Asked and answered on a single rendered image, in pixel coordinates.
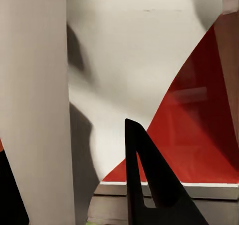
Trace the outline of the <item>paper coffee filter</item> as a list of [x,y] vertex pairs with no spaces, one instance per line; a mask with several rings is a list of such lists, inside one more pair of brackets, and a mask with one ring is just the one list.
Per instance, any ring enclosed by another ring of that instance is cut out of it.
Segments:
[[86,225],[222,0],[0,0],[0,139],[30,225]]

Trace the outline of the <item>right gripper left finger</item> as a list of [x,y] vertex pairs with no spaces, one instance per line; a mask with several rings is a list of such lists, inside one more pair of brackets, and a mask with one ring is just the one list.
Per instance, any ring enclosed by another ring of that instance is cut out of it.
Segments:
[[5,150],[0,152],[0,225],[30,225]]

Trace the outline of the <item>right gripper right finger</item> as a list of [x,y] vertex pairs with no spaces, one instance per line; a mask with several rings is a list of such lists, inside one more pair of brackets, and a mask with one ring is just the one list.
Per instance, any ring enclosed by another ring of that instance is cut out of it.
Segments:
[[[145,128],[125,119],[128,225],[209,225]],[[156,208],[144,205],[138,152]]]

